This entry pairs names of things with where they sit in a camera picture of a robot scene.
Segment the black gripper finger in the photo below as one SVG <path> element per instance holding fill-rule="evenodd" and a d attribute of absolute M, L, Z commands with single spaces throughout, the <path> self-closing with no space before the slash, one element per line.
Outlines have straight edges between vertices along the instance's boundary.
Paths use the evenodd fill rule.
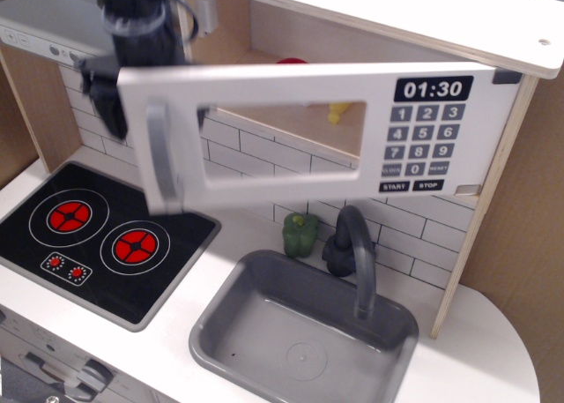
<path fill-rule="evenodd" d="M 120 140 L 125 139 L 128 126 L 117 88 L 112 85 L 93 85 L 90 88 L 90 98 L 108 131 Z"/>

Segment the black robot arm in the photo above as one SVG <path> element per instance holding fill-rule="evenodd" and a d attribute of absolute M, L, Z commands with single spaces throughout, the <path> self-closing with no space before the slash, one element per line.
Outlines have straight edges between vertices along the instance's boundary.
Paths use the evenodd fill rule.
<path fill-rule="evenodd" d="M 97 0 L 103 29 L 114 50 L 76 63 L 82 92 L 116 138 L 124 139 L 128 125 L 122 111 L 117 79 L 123 67 L 160 67 L 184 63 L 174 32 L 169 0 Z"/>

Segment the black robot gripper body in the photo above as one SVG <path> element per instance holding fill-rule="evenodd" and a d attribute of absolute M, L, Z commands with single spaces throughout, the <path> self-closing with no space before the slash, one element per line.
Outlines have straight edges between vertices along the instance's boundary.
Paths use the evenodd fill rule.
<path fill-rule="evenodd" d="M 114 44 L 112 53 L 82 60 L 82 92 L 92 97 L 116 94 L 122 67 L 175 66 L 184 63 L 182 41 L 174 31 L 167 4 L 156 4 L 146 16 L 123 17 L 102 10 L 101 24 Z"/>

